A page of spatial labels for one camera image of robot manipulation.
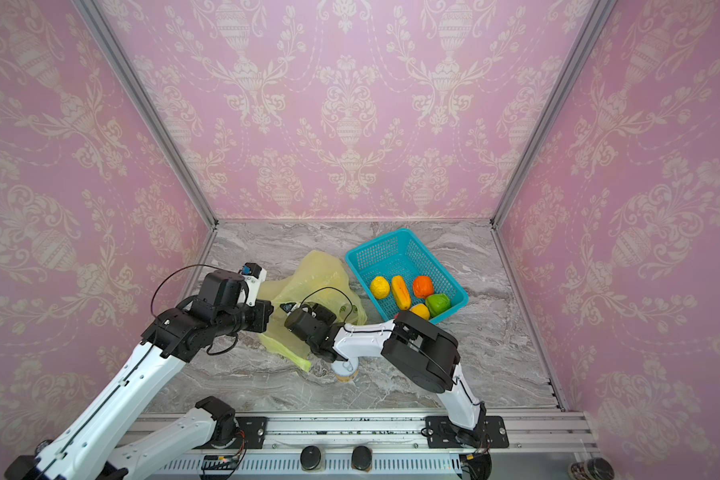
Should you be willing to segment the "yellow plastic bag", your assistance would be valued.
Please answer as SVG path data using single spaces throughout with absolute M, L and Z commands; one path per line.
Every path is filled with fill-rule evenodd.
M 268 278 L 258 297 L 270 301 L 275 308 L 267 330 L 258 335 L 259 341 L 267 351 L 291 361 L 304 372 L 312 367 L 310 350 L 285 328 L 286 313 L 279 308 L 280 304 L 318 303 L 331 310 L 338 321 L 353 325 L 364 325 L 368 321 L 360 297 L 350 288 L 342 262 L 318 250 L 307 254 L 292 275 L 280 280 Z

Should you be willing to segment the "orange yellow papaya fruit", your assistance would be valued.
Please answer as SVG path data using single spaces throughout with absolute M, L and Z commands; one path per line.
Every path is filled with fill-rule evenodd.
M 412 299 L 404 278 L 396 275 L 391 279 L 391 292 L 399 310 L 409 310 L 412 306 Z

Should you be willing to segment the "red orange persimmon fruit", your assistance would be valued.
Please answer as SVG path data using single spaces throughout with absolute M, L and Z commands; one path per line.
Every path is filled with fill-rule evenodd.
M 419 299 L 426 299 L 435 293 L 435 287 L 429 276 L 417 276 L 412 283 L 414 296 Z

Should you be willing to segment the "green fruit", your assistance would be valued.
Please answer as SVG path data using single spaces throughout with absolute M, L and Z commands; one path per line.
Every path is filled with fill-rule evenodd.
M 451 299 L 446 294 L 434 293 L 426 297 L 425 305 L 429 311 L 430 317 L 435 318 L 448 311 L 451 308 L 452 303 Z

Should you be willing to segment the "yellow lemon fruit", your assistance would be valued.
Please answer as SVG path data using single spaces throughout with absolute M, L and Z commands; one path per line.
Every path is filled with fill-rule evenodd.
M 376 276 L 370 283 L 372 296 L 377 300 L 386 299 L 391 293 L 389 281 L 383 276 Z

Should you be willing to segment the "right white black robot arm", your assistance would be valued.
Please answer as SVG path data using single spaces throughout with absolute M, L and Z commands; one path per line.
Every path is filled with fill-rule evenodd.
M 317 303 L 288 304 L 283 310 L 286 329 L 330 364 L 337 378 L 354 377 L 363 358 L 383 358 L 418 387 L 438 396 L 459 444 L 478 451 L 488 448 L 486 407 L 465 379 L 454 336 L 411 311 L 384 323 L 357 326 L 339 322 Z

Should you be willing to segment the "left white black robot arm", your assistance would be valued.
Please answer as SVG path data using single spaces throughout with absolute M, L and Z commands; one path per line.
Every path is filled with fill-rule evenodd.
M 262 333 L 274 312 L 259 298 L 267 276 L 256 263 L 208 273 L 197 294 L 155 315 L 118 374 L 55 440 L 17 457 L 7 479 L 145 479 L 189 450 L 243 441 L 235 410 L 209 396 L 168 426 L 118 443 L 156 394 L 219 337 Z

